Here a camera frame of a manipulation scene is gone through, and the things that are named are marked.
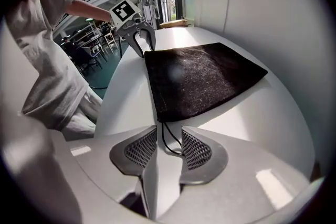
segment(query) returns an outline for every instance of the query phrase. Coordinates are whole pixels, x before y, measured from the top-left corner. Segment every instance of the white wall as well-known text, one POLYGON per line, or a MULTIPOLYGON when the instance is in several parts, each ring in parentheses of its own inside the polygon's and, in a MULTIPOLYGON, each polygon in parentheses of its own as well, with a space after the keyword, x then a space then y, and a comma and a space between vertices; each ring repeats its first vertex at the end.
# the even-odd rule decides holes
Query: white wall
POLYGON ((195 0, 195 25, 223 35, 267 65, 290 91, 326 172, 335 152, 334 36, 323 0, 195 0))

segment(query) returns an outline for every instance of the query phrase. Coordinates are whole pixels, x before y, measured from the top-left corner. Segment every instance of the chair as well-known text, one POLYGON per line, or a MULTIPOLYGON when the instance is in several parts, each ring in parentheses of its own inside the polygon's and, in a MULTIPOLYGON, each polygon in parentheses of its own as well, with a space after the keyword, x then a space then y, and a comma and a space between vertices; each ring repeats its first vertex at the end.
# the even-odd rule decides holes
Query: chair
POLYGON ((104 54, 102 54, 102 51, 101 51, 101 50, 99 50, 99 51, 97 51, 97 52, 95 52, 95 53, 92 54, 90 48, 88 48, 88 47, 82 47, 82 48, 83 48, 83 49, 85 50, 85 52, 86 52, 89 56, 91 56, 92 58, 97 59, 97 57, 98 57, 99 55, 102 55, 103 58, 104 58, 104 60, 105 60, 105 62, 107 62, 107 60, 106 60, 104 54))
POLYGON ((107 47, 109 47, 109 48, 111 49, 113 55, 115 55, 115 54, 114 54, 114 50, 113 50, 113 45, 114 45, 114 44, 117 45, 117 43, 116 43, 116 41, 115 41, 115 39, 114 39, 114 37, 113 37, 113 34, 112 34, 112 33, 107 33, 107 34, 104 36, 104 38, 105 38, 106 43, 107 43, 107 46, 105 46, 105 50, 106 50, 107 47))
POLYGON ((72 61, 76 66, 80 68, 82 72, 87 70, 88 68, 92 68, 93 65, 98 65, 101 69, 102 66, 99 60, 96 57, 92 57, 91 54, 88 54, 86 50, 82 47, 76 48, 74 46, 68 47, 65 50, 66 54, 72 58, 72 61))

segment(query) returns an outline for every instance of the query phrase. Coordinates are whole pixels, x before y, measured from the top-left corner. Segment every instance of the table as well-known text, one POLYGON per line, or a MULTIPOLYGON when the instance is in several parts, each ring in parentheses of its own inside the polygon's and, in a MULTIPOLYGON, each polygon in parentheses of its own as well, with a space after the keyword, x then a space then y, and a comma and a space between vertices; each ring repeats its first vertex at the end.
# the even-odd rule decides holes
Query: table
MULTIPOLYGON (((309 129, 293 97, 265 65, 233 42, 201 28, 161 29, 155 35, 156 50, 221 42, 268 70, 256 85, 227 103, 192 119, 168 123, 178 138, 181 138, 181 126, 187 125, 252 141, 309 178, 314 164, 309 129)), ((144 40, 138 42, 143 50, 149 50, 144 40)), ((128 48, 107 88, 95 136, 112 135, 146 125, 158 126, 159 217, 179 197, 182 160, 166 153, 144 59, 128 48)), ((165 138, 170 148, 179 148, 168 132, 165 132, 165 138)))
POLYGON ((89 40, 89 41, 86 41, 85 43, 83 43, 82 45, 78 46, 78 48, 81 48, 81 47, 85 47, 87 44, 90 44, 91 42, 97 40, 98 38, 101 38, 102 36, 104 36, 103 34, 101 35, 97 35, 95 36, 93 39, 89 40))

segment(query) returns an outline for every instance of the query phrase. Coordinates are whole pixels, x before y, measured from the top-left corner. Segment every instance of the black towel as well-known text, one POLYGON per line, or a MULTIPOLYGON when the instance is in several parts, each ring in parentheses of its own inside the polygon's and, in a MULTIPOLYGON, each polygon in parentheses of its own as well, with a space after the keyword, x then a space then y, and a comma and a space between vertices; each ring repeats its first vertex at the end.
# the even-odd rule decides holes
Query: black towel
POLYGON ((144 55, 160 122, 202 114, 246 91, 267 74, 221 43, 146 51, 144 55))

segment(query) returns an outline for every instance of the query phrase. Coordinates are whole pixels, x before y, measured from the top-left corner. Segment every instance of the white curved surface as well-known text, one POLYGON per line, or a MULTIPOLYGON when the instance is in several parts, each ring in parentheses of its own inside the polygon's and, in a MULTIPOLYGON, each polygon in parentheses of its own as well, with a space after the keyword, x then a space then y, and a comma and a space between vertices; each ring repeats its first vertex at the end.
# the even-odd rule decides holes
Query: white curved surface
POLYGON ((68 223, 153 223, 149 219, 123 207, 100 189, 81 168, 76 158, 73 157, 69 144, 60 132, 53 131, 50 136, 55 147, 55 159, 60 166, 64 179, 71 188, 71 194, 78 203, 79 212, 73 210, 72 214, 69 214, 75 221, 68 223))
POLYGON ((185 185, 179 199, 158 219, 161 223, 254 223, 289 204, 309 186, 300 172, 255 143, 198 128, 184 130, 222 145, 228 163, 211 182, 185 185))
MULTIPOLYGON (((268 74, 256 85, 227 103, 192 119, 170 123, 170 129, 177 137, 181 137, 181 126, 186 125, 252 141, 309 178, 314 164, 309 129, 288 90, 265 65, 231 41, 201 28, 161 29, 155 35, 156 50, 221 42, 268 70, 268 74)), ((144 40, 140 40, 139 44, 144 50, 149 50, 144 40)), ((182 159, 166 154, 162 146, 161 124, 156 120, 144 59, 128 48, 106 91, 96 136, 155 124, 158 125, 159 138, 156 215, 159 217, 180 194, 178 178, 182 159)), ((178 148, 167 131, 165 137, 172 148, 178 148)))

